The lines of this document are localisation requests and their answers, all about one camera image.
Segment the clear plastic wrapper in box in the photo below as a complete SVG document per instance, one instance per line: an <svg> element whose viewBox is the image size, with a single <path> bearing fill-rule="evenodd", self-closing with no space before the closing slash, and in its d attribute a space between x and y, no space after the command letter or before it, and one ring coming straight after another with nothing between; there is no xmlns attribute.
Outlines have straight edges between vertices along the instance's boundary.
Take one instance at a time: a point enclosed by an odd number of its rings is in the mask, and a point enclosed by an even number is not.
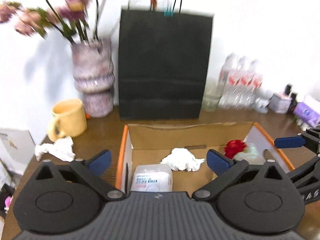
<svg viewBox="0 0 320 240"><path fill-rule="evenodd" d="M237 153L233 159L245 160L252 165L261 165L265 161L254 144L249 144L242 152Z"/></svg>

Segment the stack of cards tin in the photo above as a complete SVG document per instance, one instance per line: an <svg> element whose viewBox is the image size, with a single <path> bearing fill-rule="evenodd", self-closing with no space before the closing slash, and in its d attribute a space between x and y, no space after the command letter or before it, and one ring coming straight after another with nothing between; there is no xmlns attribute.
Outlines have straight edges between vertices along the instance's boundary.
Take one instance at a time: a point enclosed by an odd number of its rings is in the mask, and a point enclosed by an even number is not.
<svg viewBox="0 0 320 240"><path fill-rule="evenodd" d="M274 93L270 98L269 109L277 114L286 114L290 105L290 98L284 94Z"/></svg>

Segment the red rose decoration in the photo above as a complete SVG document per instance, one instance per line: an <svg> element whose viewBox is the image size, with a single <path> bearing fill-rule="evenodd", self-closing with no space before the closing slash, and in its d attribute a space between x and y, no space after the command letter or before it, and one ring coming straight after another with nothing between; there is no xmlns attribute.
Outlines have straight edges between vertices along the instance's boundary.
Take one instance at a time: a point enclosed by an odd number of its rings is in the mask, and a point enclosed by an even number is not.
<svg viewBox="0 0 320 240"><path fill-rule="evenodd" d="M231 140L224 147L225 156L233 159L236 154L243 152L246 147L246 143L242 140Z"/></svg>

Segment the water bottle right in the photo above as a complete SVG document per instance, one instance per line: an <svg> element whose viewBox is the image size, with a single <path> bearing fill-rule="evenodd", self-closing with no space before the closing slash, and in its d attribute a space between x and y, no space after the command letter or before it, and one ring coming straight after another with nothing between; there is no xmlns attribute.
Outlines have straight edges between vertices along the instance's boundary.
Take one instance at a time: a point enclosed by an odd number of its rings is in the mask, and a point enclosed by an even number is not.
<svg viewBox="0 0 320 240"><path fill-rule="evenodd" d="M263 83L263 76L256 60L253 60L244 76L245 92L245 106L247 109L252 109L255 106L257 94L260 92Z"/></svg>

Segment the water bottle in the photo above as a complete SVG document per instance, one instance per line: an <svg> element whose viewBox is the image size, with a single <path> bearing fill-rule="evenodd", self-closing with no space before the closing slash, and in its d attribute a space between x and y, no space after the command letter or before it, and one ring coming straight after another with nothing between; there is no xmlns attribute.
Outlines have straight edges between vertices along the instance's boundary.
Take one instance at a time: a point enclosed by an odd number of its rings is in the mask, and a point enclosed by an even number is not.
<svg viewBox="0 0 320 240"><path fill-rule="evenodd" d="M245 92L245 106L247 109L252 109L255 106L257 94L260 92L263 83L263 76L256 60L253 60L244 76Z"/></svg>
<svg viewBox="0 0 320 240"><path fill-rule="evenodd" d="M240 58L235 67L232 68L232 73L229 77L229 83L232 85L232 107L238 108L238 103L243 94L245 86L244 77L247 74L247 59L245 56Z"/></svg>
<svg viewBox="0 0 320 240"><path fill-rule="evenodd" d="M222 109L229 109L229 106L227 105L227 95L226 95L226 84L228 80L229 72L232 69L233 66L233 60L235 55L231 53L226 57L226 60L221 68L220 75L219 75L219 81L218 81L218 90L220 95L219 100L219 107Z"/></svg>

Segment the white carton box left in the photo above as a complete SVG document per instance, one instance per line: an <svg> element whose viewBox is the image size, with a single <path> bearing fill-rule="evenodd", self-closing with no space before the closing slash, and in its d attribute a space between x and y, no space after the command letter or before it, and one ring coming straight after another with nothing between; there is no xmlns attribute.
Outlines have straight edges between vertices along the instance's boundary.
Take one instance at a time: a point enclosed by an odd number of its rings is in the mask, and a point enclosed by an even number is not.
<svg viewBox="0 0 320 240"><path fill-rule="evenodd" d="M35 142L29 131L1 128L1 161L11 173L22 176L34 156Z"/></svg>

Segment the water bottle middle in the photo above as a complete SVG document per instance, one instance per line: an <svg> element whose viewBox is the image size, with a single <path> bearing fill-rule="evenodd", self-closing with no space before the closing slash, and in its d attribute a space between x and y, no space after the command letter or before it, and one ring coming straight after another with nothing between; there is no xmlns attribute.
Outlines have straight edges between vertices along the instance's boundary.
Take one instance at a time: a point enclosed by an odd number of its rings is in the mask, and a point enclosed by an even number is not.
<svg viewBox="0 0 320 240"><path fill-rule="evenodd" d="M245 86L244 77L247 74L247 59L245 56L240 58L235 67L232 68L232 73L229 77L229 83L232 85L232 107L238 108L238 103L243 94Z"/></svg>

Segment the water bottle left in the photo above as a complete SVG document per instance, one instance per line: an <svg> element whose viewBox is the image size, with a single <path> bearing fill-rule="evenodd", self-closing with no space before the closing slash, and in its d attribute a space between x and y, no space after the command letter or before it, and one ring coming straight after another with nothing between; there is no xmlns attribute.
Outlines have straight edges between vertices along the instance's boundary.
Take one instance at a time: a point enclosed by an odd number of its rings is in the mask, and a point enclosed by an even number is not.
<svg viewBox="0 0 320 240"><path fill-rule="evenodd" d="M231 53L226 57L226 60L221 68L220 75L219 75L219 81L218 81L218 90L220 95L219 100L219 107L222 109L229 109L229 106L227 105L227 95L226 95L226 84L228 80L229 72L232 69L233 66L233 60L235 55Z"/></svg>

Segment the yellow mug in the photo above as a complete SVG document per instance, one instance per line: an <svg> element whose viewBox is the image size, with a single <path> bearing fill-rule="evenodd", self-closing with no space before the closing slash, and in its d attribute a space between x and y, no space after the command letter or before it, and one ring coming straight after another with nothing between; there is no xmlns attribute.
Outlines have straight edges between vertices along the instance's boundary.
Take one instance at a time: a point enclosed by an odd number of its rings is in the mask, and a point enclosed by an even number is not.
<svg viewBox="0 0 320 240"><path fill-rule="evenodd" d="M57 102L52 108L53 120L47 129L48 138L55 142L58 139L82 135L87 129L83 102L80 99L69 99Z"/></svg>

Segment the crumpled white tissue in box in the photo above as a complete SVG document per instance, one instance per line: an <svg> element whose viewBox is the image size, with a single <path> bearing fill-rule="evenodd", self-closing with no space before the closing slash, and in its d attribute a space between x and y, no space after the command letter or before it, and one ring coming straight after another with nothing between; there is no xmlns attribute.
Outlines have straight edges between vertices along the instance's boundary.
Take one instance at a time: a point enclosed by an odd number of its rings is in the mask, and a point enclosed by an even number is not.
<svg viewBox="0 0 320 240"><path fill-rule="evenodd" d="M174 148L169 155L162 159L160 164L168 165L172 171L196 172L204 162L204 158L197 159L186 148Z"/></svg>

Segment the glass jar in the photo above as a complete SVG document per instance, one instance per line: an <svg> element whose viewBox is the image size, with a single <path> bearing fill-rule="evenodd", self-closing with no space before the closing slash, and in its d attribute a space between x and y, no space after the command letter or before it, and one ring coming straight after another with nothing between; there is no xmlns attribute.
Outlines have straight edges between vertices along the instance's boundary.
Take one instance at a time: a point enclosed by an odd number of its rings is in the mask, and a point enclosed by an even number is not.
<svg viewBox="0 0 320 240"><path fill-rule="evenodd" d="M223 93L224 85L208 79L204 88L202 99L202 109L207 112L215 112Z"/></svg>

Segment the red cardboard box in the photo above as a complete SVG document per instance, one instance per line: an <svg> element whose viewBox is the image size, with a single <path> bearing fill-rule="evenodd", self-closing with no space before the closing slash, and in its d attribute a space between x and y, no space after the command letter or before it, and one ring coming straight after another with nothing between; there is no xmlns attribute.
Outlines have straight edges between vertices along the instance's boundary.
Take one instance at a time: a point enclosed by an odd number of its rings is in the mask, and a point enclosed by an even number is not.
<svg viewBox="0 0 320 240"><path fill-rule="evenodd" d="M224 152L235 139L254 144L260 154L269 151L285 172L295 167L273 138L257 122L227 122L191 126L127 124L123 130L116 172L116 188L129 193L132 175L139 165L159 164L174 148L186 148L202 159L208 150Z"/></svg>

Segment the black paper bag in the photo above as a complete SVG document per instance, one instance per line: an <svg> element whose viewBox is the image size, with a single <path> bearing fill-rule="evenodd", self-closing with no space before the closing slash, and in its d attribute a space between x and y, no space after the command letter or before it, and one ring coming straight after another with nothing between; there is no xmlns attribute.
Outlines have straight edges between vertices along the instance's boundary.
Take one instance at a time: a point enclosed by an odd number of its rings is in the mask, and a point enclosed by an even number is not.
<svg viewBox="0 0 320 240"><path fill-rule="evenodd" d="M124 9L118 47L119 115L123 120L196 119L206 84L213 18L185 14L183 0L157 10Z"/></svg>

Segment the teal binder clip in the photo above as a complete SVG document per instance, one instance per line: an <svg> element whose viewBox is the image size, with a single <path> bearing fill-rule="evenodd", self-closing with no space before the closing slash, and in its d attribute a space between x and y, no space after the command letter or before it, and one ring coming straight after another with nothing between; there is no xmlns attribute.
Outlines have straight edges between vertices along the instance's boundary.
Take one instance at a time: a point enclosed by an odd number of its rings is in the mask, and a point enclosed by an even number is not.
<svg viewBox="0 0 320 240"><path fill-rule="evenodd" d="M165 17L172 17L174 15L174 11L170 7L167 7L167 9L164 10L163 15Z"/></svg>

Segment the dried pink roses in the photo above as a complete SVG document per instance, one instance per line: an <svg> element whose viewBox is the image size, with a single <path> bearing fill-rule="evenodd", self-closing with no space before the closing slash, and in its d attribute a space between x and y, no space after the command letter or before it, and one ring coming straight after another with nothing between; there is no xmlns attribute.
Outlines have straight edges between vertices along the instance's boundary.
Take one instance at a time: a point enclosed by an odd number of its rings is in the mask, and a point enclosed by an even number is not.
<svg viewBox="0 0 320 240"><path fill-rule="evenodd" d="M98 24L100 14L106 0L95 0L95 24L93 40L99 40ZM19 2L4 1L1 3L1 24L8 23L13 17L18 17L15 31L24 36L35 33L42 38L47 35L47 29L57 30L71 44L74 44L74 35L78 35L81 42L88 42L87 6L90 0L65 0L65 5L53 7L49 0L45 0L48 9L41 7L27 8Z"/></svg>

